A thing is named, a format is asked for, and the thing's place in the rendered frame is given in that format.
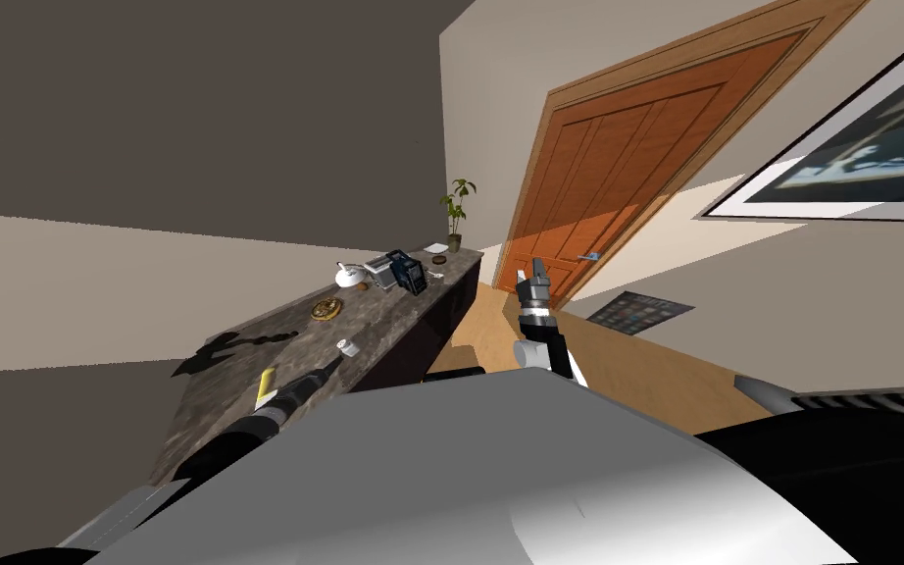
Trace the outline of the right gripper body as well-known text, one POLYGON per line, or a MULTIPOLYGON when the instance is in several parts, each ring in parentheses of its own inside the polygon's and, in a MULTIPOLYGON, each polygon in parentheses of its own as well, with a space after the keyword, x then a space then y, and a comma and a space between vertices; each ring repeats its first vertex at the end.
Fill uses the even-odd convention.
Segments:
POLYGON ((524 314, 549 314, 551 300, 551 281, 538 280, 530 277, 520 287, 516 288, 519 301, 524 314))

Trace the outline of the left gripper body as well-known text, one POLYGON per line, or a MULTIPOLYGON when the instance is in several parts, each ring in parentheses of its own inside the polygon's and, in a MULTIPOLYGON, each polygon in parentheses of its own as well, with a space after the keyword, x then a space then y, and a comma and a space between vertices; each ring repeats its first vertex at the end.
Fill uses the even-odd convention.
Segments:
POLYGON ((285 415, 292 415, 307 403, 315 392, 326 385, 342 362, 343 356, 338 354, 324 367, 292 380, 276 391, 276 394, 267 402, 267 407, 277 409, 285 415))

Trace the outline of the marble top table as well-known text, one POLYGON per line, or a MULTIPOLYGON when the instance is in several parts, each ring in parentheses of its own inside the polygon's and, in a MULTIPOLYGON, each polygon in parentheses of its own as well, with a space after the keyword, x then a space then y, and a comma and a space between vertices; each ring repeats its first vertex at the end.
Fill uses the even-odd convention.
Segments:
POLYGON ((435 363, 477 296, 480 251, 462 249, 444 265, 414 250, 427 269, 427 288, 413 295, 400 286, 328 286, 295 299, 249 324, 209 338, 174 370, 186 377, 163 448, 149 482, 171 480, 176 468, 203 443, 253 410, 263 370, 274 367, 274 386, 322 368, 351 339, 361 351, 345 359, 326 385, 299 410, 310 411, 345 393, 416 383, 435 363), (318 301, 337 297, 340 313, 328 321, 310 317, 318 301))

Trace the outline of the green potted plant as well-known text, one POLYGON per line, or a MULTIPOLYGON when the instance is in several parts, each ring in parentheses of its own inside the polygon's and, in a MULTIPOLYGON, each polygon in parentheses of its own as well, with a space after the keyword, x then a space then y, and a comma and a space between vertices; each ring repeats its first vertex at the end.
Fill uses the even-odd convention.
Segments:
POLYGON ((455 179, 451 182, 449 192, 440 199, 440 202, 446 207, 448 216, 447 245, 450 253, 458 252, 460 249, 462 235, 459 233, 459 225, 461 220, 467 217, 463 209, 463 202, 465 197, 471 193, 477 193, 477 186, 473 182, 467 179, 455 179))

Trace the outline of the dark patterned rug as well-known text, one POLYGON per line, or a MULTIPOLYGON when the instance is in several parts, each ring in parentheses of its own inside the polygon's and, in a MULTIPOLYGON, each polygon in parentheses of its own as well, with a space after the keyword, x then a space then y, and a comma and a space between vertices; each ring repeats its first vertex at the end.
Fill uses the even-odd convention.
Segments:
POLYGON ((693 309, 680 302, 624 291, 587 321, 621 334, 636 335, 693 309))

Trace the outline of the dark blue box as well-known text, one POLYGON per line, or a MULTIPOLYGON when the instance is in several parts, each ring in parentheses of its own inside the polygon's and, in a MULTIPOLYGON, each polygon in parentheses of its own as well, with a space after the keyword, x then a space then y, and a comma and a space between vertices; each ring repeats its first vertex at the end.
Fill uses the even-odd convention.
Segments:
POLYGON ((390 271, 397 283, 411 294, 420 295, 427 288, 427 276, 419 260, 400 249, 385 253, 390 271))

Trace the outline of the brown wooden door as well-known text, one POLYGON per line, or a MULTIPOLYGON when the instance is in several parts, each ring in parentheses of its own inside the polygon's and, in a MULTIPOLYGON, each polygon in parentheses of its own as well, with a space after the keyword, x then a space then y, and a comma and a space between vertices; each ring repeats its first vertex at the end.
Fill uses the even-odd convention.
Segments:
POLYGON ((796 31, 551 111, 495 286, 539 257, 558 305, 802 39, 796 31))

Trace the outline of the grey white book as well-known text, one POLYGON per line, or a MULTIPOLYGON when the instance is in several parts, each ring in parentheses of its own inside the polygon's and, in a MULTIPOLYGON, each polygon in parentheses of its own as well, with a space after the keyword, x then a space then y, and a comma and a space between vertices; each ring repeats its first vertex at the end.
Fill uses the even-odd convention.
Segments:
POLYGON ((398 285, 398 281, 392 272, 392 258, 380 255, 366 261, 363 267, 374 283, 383 290, 388 290, 398 285))

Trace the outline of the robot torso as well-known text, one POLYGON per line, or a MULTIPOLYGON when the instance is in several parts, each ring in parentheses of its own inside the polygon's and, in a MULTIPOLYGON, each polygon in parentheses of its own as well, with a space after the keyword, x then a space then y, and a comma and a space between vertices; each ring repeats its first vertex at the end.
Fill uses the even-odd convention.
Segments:
POLYGON ((851 562, 716 448, 540 369, 337 396, 65 546, 86 565, 851 562))

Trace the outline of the black framed wall picture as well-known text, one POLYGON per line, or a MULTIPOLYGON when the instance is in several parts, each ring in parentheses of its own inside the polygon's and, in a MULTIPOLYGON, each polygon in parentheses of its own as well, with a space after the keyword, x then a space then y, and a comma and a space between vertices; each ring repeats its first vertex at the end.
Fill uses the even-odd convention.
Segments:
POLYGON ((904 53, 701 215, 904 223, 904 53))

